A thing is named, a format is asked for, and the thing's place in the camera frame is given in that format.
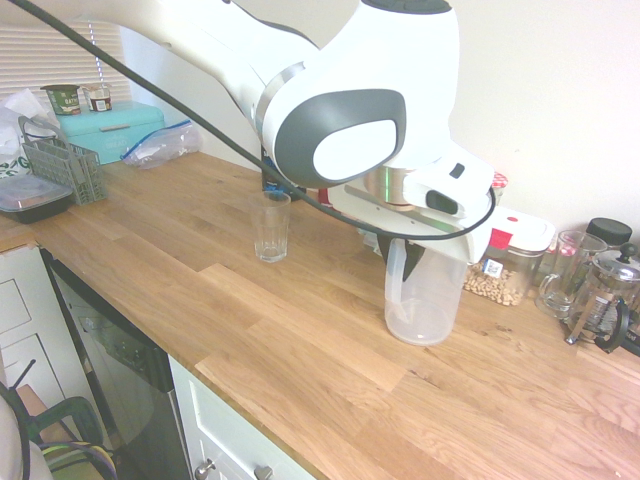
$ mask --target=wood grain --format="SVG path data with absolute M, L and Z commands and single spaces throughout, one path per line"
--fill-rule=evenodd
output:
M 0 219 L 0 248 L 36 239 L 317 478 L 640 478 L 629 352 L 469 292 L 445 342 L 404 344 L 353 228 L 294 202 L 288 256 L 255 257 L 258 173 L 201 154 L 104 172 L 109 199 Z

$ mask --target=jar of chickpeas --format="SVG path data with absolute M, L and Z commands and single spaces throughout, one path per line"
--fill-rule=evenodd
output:
M 504 306 L 520 305 L 527 297 L 555 227 L 549 222 L 496 207 L 491 241 L 480 262 L 466 273 L 464 289 Z

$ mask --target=white wall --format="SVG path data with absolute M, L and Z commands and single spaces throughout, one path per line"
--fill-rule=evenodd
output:
M 357 0 L 238 0 L 325 45 Z M 450 0 L 460 23 L 455 141 L 509 177 L 502 205 L 558 229 L 606 216 L 640 239 L 640 2 Z M 253 153 L 259 144 L 222 87 L 136 34 L 132 68 Z M 141 101 L 153 103 L 142 93 Z M 182 117 L 166 109 L 167 121 Z M 239 162 L 216 140 L 205 151 Z

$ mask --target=cabinet door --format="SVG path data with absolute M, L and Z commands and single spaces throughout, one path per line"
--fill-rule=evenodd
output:
M 253 472 L 259 467 L 273 469 L 272 480 L 313 480 L 182 365 L 169 360 L 192 470 L 210 459 L 216 469 L 207 480 L 256 480 Z
M 0 349 L 9 377 L 17 378 L 36 359 L 22 384 L 30 385 L 47 407 L 80 396 L 97 412 L 37 248 L 0 254 L 0 305 Z

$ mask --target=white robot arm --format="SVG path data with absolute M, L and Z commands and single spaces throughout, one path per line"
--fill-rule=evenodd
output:
M 361 0 L 321 50 L 229 0 L 34 3 L 63 20 L 135 30 L 214 76 L 280 172 L 301 186 L 334 187 L 343 213 L 428 235 L 468 227 L 490 206 L 493 169 L 449 135 L 458 28 L 444 0 Z M 3 23 L 34 23 L 0 4 Z M 480 227 L 428 246 L 473 262 L 489 234 Z

